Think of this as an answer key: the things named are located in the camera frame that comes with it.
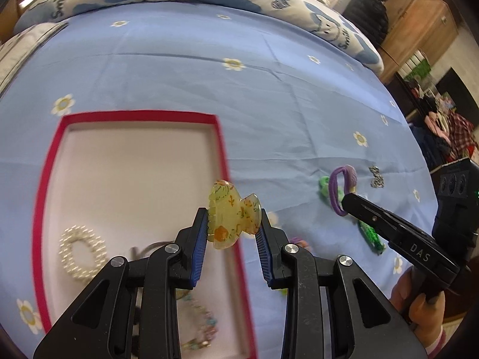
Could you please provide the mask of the right hand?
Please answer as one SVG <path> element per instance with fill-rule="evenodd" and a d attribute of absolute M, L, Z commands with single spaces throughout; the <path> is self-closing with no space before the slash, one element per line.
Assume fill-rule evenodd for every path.
<path fill-rule="evenodd" d="M 408 317 L 416 325 L 416 337 L 430 351 L 433 351 L 441 340 L 442 321 L 445 311 L 445 293 L 438 295 L 436 302 L 430 303 L 423 293 L 419 294 L 410 306 L 406 305 L 412 292 L 411 268 L 401 275 L 391 292 L 390 302 L 398 312 L 408 310 Z"/>

